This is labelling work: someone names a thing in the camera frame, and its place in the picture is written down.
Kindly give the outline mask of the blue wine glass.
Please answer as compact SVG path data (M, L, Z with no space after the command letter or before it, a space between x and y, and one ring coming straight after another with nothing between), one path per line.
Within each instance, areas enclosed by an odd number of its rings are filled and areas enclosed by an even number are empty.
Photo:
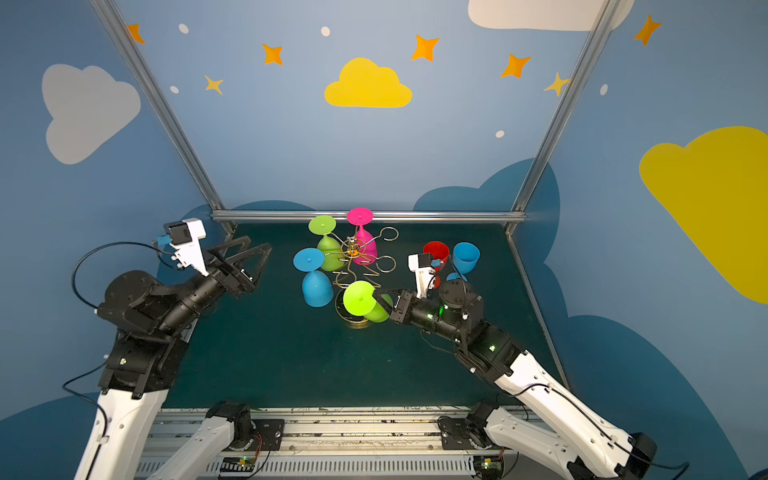
M470 242L460 242L454 246L452 253L453 271L446 277L448 281L458 278L466 279L477 265L481 256L479 248Z
M326 306L334 298L333 286L321 269L324 262L325 255L317 248L304 248L293 258L294 267L305 273L302 294L305 302L313 308Z

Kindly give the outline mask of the red wine glass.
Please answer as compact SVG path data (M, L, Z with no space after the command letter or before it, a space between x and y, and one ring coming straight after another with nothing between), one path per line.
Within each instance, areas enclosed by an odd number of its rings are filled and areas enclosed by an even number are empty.
M440 241L430 241L423 247L423 253L429 254L432 257L432 269L433 274L430 279L429 289L437 289L441 285L439 273L446 265L447 259L450 256L449 247Z

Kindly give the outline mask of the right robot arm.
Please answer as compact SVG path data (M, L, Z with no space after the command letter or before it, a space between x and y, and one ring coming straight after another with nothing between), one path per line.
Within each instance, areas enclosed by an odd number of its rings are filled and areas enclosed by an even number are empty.
M466 422L493 445L511 449L563 479L642 479L657 451L643 433L630 434L580 401L535 356L484 314L484 299L462 279L420 297L409 290L375 290L374 306L401 325L434 333L455 358L534 413L541 426L493 402L476 404Z

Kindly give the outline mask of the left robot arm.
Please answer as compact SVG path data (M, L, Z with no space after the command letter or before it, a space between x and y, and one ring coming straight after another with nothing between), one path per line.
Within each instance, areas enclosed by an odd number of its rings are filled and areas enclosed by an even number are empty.
M207 249L203 270L177 285L133 270L107 287L97 315L117 336L101 369L97 413L78 479L131 479L189 344L183 333L225 295L253 292L272 253L243 236Z

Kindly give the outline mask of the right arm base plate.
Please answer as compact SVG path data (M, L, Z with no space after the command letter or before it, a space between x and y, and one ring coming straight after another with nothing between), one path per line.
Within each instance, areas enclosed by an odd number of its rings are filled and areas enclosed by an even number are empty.
M467 418L441 416L436 421L443 450L501 450L485 430Z

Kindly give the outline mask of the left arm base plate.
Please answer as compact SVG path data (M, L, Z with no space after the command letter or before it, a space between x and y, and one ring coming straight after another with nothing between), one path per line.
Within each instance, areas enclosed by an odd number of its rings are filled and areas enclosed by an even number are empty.
M245 430L245 443L241 450L278 451L282 445L285 425L284 419L252 419L251 426Z

